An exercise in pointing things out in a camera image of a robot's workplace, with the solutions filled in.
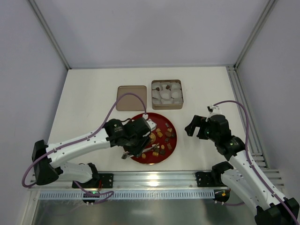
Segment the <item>metal tongs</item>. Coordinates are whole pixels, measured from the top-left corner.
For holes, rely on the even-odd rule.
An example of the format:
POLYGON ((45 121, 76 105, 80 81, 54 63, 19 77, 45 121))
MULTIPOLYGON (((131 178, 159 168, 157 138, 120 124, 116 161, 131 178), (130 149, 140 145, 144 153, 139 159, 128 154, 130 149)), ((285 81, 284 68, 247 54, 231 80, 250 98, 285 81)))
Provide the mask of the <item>metal tongs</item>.
POLYGON ((124 146, 124 153, 122 155, 122 159, 132 158, 132 157, 140 157, 143 153, 157 149, 159 144, 152 144, 150 147, 146 148, 146 146, 124 146))

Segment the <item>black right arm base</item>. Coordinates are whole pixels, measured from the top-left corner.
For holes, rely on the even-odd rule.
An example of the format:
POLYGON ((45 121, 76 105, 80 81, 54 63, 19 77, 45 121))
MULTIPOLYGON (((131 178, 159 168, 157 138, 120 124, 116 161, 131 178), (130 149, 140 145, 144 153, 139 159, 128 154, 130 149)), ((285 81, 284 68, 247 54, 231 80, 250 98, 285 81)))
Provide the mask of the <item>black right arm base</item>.
POLYGON ((225 184, 221 181, 221 174, 218 172, 199 171, 195 173, 195 177, 199 188, 225 187, 225 184))

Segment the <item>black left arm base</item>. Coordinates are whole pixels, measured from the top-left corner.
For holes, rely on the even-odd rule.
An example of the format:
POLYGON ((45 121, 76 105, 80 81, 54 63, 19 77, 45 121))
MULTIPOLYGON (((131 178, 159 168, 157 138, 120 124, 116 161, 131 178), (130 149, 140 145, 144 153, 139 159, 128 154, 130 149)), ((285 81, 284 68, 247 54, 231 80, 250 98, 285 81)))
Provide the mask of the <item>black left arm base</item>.
POLYGON ((113 187, 113 173, 98 173, 95 177, 85 183, 79 183, 79 185, 86 188, 112 188, 113 187))

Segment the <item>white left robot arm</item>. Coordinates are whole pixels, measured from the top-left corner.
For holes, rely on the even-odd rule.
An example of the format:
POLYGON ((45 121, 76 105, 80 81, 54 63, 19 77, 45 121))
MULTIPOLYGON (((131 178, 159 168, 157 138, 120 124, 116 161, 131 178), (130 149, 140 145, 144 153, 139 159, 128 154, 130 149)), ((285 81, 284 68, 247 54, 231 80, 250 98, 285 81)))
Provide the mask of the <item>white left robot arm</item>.
POLYGON ((72 181, 73 188, 96 188, 101 180, 93 163, 75 164, 71 160, 96 150, 122 147, 122 159, 140 157, 149 145, 150 134, 156 129, 151 119, 140 117, 123 124, 111 119, 101 128, 79 138, 66 142, 46 144, 35 143, 32 161, 35 184, 48 185, 57 180, 72 181))

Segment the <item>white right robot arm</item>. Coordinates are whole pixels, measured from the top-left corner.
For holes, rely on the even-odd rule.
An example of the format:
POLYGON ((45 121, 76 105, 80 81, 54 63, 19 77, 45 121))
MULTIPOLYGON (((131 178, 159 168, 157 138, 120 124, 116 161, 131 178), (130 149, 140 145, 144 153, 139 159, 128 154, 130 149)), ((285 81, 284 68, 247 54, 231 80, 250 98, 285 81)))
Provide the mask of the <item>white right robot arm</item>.
POLYGON ((217 184, 224 184, 248 206, 258 225, 298 224, 299 203, 288 199, 258 167, 246 152, 245 143, 232 135, 228 120, 223 115, 210 118, 195 115, 185 127, 188 136, 211 140, 226 161, 212 167, 212 177, 217 184))

